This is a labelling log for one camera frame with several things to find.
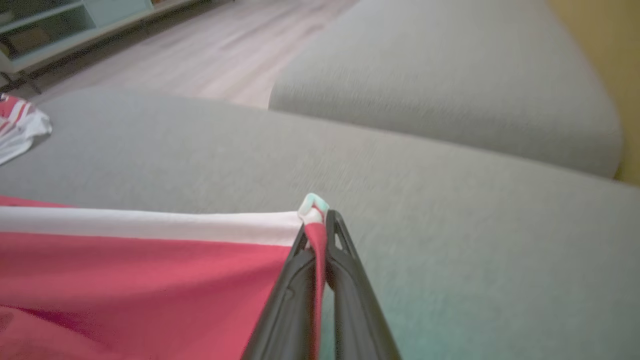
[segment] cabinet door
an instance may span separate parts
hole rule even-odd
[[[87,0],[86,5],[98,27],[151,9],[149,0]]]

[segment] red and white striped garment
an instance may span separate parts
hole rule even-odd
[[[0,94],[0,165],[29,150],[36,136],[51,131],[49,117],[29,101]]]
[[[0,359],[239,359],[303,222],[324,259],[327,210],[311,194],[230,215],[0,197]]]

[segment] light wood floor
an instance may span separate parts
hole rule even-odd
[[[151,89],[266,108],[282,68],[357,0],[199,3],[135,29],[41,75],[35,103],[88,86]]]

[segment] white cloth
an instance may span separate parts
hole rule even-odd
[[[0,114],[0,165],[29,150],[36,136],[51,134],[49,117],[24,99],[3,94]]]

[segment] gray upholstery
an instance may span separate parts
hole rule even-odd
[[[283,71],[269,107],[612,177],[618,116],[544,0],[362,0]]]
[[[405,360],[640,358],[636,188],[199,99],[87,90],[41,108],[54,133],[0,167],[3,195],[240,212],[317,192],[344,215]]]

